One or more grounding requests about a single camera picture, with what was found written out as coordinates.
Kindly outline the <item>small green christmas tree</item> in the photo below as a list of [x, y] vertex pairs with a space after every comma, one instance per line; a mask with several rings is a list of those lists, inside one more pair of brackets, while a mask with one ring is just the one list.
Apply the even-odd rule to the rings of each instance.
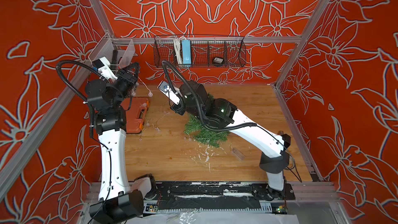
[[220, 144], [228, 140], [228, 131], [210, 131], [202, 126], [199, 118], [189, 114], [189, 120], [185, 124], [184, 133], [192, 137], [195, 141], [219, 148]]

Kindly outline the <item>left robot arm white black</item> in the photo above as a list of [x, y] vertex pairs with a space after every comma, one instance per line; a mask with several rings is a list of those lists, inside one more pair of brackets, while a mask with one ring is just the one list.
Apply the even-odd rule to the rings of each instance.
[[[90, 81], [81, 93], [63, 74], [65, 64], [85, 68], [98, 79]], [[117, 73], [110, 69], [107, 58], [94, 61], [94, 66], [74, 60], [57, 63], [60, 79], [79, 96], [89, 108], [90, 137], [101, 147], [102, 181], [98, 203], [89, 207], [90, 222], [118, 224], [144, 213], [144, 199], [157, 194], [152, 174], [138, 177], [129, 183], [125, 164], [126, 111], [122, 102], [134, 89], [140, 72], [140, 65], [134, 62]]]

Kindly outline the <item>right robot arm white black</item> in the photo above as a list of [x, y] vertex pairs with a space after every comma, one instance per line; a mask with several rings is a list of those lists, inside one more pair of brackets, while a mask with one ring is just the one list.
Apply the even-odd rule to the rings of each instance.
[[291, 136], [275, 134], [252, 121], [236, 105], [223, 98], [211, 98], [204, 85], [186, 80], [177, 67], [167, 60], [161, 62], [167, 81], [159, 90], [172, 102], [171, 109], [195, 117], [208, 131], [232, 132], [261, 151], [259, 167], [267, 175], [268, 190], [285, 189], [284, 170], [288, 169]]

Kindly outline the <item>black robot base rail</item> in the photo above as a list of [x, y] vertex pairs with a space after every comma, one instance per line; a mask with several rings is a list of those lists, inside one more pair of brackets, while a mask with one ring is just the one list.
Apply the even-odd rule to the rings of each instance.
[[253, 197], [256, 200], [295, 200], [291, 184], [285, 184], [283, 191], [271, 189], [266, 182], [246, 181], [158, 181], [146, 200], [170, 200], [203, 197]]

